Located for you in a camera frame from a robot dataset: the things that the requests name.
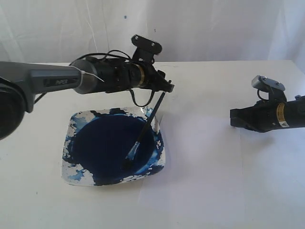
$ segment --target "white tabletop surface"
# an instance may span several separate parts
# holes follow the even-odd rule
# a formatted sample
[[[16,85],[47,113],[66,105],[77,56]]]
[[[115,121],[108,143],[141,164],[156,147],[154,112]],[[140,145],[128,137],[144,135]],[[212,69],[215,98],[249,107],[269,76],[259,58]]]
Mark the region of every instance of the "white tabletop surface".
[[[227,117],[229,124],[230,109],[257,101],[251,80],[258,74],[282,82],[288,101],[305,94],[305,76],[291,61],[159,62],[155,66],[175,84],[160,107],[159,120],[172,112],[172,104],[180,109],[206,106],[207,115]],[[149,92],[138,89],[136,96],[144,103]],[[80,95],[66,90],[49,93],[37,103],[20,127],[0,141],[0,228],[227,228],[139,204],[142,180],[105,187],[76,187],[62,180],[61,156],[71,115],[126,106],[133,106],[129,92]],[[265,142],[261,134],[241,131],[245,217],[233,228],[304,227],[304,132],[295,130],[301,134],[289,137],[293,131],[269,132]],[[281,144],[272,139],[288,139],[291,150],[274,148],[266,153],[265,146]]]

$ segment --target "white curtain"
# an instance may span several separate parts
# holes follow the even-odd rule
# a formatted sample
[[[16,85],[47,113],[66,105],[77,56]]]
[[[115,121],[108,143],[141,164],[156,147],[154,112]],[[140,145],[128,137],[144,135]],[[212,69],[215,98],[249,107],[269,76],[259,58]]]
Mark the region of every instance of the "white curtain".
[[[71,62],[159,42],[157,61],[293,60],[305,72],[305,0],[0,0],[0,60]]]

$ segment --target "brush handle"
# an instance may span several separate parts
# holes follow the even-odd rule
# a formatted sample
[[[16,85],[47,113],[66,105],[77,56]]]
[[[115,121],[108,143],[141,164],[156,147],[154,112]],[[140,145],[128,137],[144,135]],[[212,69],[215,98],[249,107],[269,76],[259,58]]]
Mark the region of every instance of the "brush handle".
[[[148,130],[148,128],[151,126],[151,123],[153,121],[153,118],[155,117],[156,113],[157,113],[157,110],[165,96],[165,93],[166,92],[162,92],[160,98],[158,99],[157,103],[156,103],[156,106],[154,106],[153,110],[152,110],[152,113],[151,115],[148,117],[140,135],[138,136],[137,138],[137,142],[141,142],[142,138],[144,137],[144,134],[146,133],[146,131]]]

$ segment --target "paint-smeared plate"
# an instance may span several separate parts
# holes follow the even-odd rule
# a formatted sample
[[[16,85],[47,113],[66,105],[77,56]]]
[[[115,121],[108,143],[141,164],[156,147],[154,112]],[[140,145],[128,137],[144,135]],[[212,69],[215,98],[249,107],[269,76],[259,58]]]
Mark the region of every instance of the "paint-smeared plate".
[[[156,119],[140,143],[133,166],[121,168],[151,112],[148,107],[127,107],[74,114],[63,149],[62,178],[70,185],[102,186],[159,172],[165,150]]]

